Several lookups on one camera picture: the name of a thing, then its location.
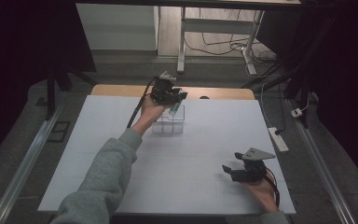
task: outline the gray sleeve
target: gray sleeve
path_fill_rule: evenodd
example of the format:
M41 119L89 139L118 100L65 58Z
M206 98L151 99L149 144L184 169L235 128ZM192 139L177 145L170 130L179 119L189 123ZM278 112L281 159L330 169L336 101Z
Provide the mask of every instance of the gray sleeve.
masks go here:
M263 224L289 224L284 212L266 213L260 216Z
M51 223L109 223L129 184L131 165L141 143L141 135L133 129L106 141L79 190L62 201Z

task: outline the metal frame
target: metal frame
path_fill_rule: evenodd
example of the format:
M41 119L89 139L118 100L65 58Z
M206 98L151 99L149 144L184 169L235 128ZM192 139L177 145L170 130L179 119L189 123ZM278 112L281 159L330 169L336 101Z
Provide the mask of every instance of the metal frame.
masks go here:
M295 109L289 100L286 100L286 104L289 111ZM315 142L313 141L310 131L303 127L299 119L296 119L296 126L310 153L310 157L312 158L313 164L315 165L316 170L319 173L319 176L324 182L324 187L332 199L333 205L337 210L337 214L341 219L341 222L345 224L356 223L353 214L351 212L351 209L349 208L347 202L345 201L344 196L341 193L341 190L339 189L336 181L334 180L326 163L324 162L324 158L319 152L319 149L316 146Z
M263 12L257 11L255 21L222 21L208 19L186 19L186 8L182 7L182 19L180 30L179 54L176 72L183 74L185 72L185 32L194 33L213 33L213 34L234 34L249 35L246 48L242 50L246 66L251 76L256 75L255 66L253 64L250 52L255 41L259 24Z
M31 173L34 164L42 151L43 146L45 145L48 135L52 130L54 123L56 122L58 116L61 114L63 106L65 105L68 93L62 94L61 103L52 114L49 120L45 120L42 126L39 129L39 132L36 134L33 143L25 154L16 174L14 174L11 179L4 195L0 201L0 223L5 223L8 215L11 212L11 209L14 206L17 198L19 197L22 187L24 186L29 174Z

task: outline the cable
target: cable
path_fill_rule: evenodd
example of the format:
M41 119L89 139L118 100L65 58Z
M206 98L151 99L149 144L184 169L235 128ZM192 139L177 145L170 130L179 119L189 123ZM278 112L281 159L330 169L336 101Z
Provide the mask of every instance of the cable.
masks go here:
M277 204L277 206L279 207L279 203L281 200L281 196L280 196L280 192L278 190L278 184L277 184L277 179L275 178L274 173L272 173L272 171L266 167L267 170L269 170L269 172L272 174L272 177L274 178L274 182L272 182L271 179L269 179L269 177L267 175L264 175L264 179L267 180L267 182L272 186L272 188L274 189L274 193L275 193L275 203Z
M261 110L263 111L263 116L264 116L264 120L267 122L267 124L269 125L270 128L272 128L271 123L269 123L269 120L267 119L266 116L266 110L264 109L264 104L263 104L263 90L264 90L264 85L266 85L267 83L264 83L263 86L261 87L261 96L260 96L260 104L261 104Z
M228 20L228 19L231 17L232 11L233 11L233 9L230 10L230 14L229 14L228 18L226 18L226 20ZM240 14L241 14L241 10L238 11L237 20L240 18ZM199 16L200 16L200 18L203 18L201 8L199 8ZM245 44L245 43L235 43L235 42L237 42L237 41L242 41L242 40L248 40L248 39L249 39L249 38L244 38L244 39L233 40L232 38L233 38L234 35L231 35L231 38L230 38L230 40L228 40L228 41L207 43L206 40L205 40L204 33L201 33L201 35L202 35L202 40L203 40L204 44L207 45L207 46L219 45L219 44L226 44L226 43L228 43L229 46L230 46L230 48L232 49L231 51L224 52L224 53L214 53L214 52L206 51L206 50L203 50L203 49L193 49L193 50L198 50L198 51L202 51L202 52L205 52L205 53L209 53L209 54L212 54L212 55L223 55L223 54L230 53L230 52L232 52L233 50L236 50L236 49L239 48L239 47L243 47L243 46L246 47L246 44Z
M142 104L144 103L144 100L145 100L146 95L148 95L148 94L146 94L146 93L147 93L147 91L149 90L150 85L152 84L152 82L153 82L156 78L157 78L157 77L153 77L153 78L149 81L149 83L147 83L147 86L146 86L146 89L145 89L145 91L144 91L144 94L142 95L141 99L139 100L138 105L137 105L137 106L135 107L135 109L133 110L133 113L132 113L132 116L131 116L131 118L130 118L130 121L129 121L129 123L127 124L127 128L130 128L130 127L131 127L131 125L132 125L132 123L133 123L133 120L135 119L136 115L138 114L139 109L141 108Z
M201 51L201 52L204 52L204 53L209 53L209 54L212 54L212 55L224 55L224 54L228 54L228 53L230 53L230 52L232 52L232 51L235 50L235 49L231 49L231 50L229 50L229 51L227 51L227 52L223 52L223 53L213 53L213 52L210 52L210 51L207 51L207 50L204 50L204 49L194 49L194 48L191 48L191 47L187 44L186 39L185 39L185 44L186 44L186 46L187 46L188 48L190 48L190 49L197 50L197 51Z
M282 119L283 119L283 128L280 129L280 130L275 131L275 134L280 134L281 132L284 132L284 130L286 130L286 120L284 118L283 106L282 106L282 97L281 97L281 83L278 84L278 92L279 92L279 104L281 106Z
M309 97L308 97L308 99L307 99L307 105L306 105L303 109L301 109L301 112L302 112L303 110L307 109L307 108L308 108L308 105L310 105L310 98L309 98Z
M266 85L266 84L267 83L264 83L263 86L261 87L261 95L260 95L261 102L260 102L260 104L261 104L261 110L263 112L264 120L269 125L269 127L272 128L272 125L269 122L269 119L267 118L266 110L264 109L264 102L263 102L264 85ZM281 112L282 112L281 114L282 114L282 119L283 119L283 128L275 131L275 134L280 134L281 132L284 132L286 130L286 119L284 117L283 106L282 106L281 85L278 85L278 90L279 90L279 100L280 100L280 106L281 106Z

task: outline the dark background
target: dark background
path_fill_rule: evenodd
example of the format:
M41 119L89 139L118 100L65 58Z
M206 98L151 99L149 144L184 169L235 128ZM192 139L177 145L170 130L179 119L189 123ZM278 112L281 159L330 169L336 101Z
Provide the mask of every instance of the dark background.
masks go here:
M62 63L95 71L75 2L0 0L0 144L29 87Z

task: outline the white table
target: white table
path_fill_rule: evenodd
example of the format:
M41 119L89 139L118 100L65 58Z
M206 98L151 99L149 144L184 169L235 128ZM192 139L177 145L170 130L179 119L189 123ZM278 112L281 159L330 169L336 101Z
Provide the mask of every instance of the white table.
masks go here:
M98 150L109 137L122 134L138 101L139 97L87 98L39 211L57 211L62 199L78 189ZM244 153L250 147L275 154L258 102L187 99L183 105L183 133L145 133L117 213L261 213L250 192L232 182L221 166L241 169L234 152ZM277 177L281 210L295 213L278 160L265 163Z

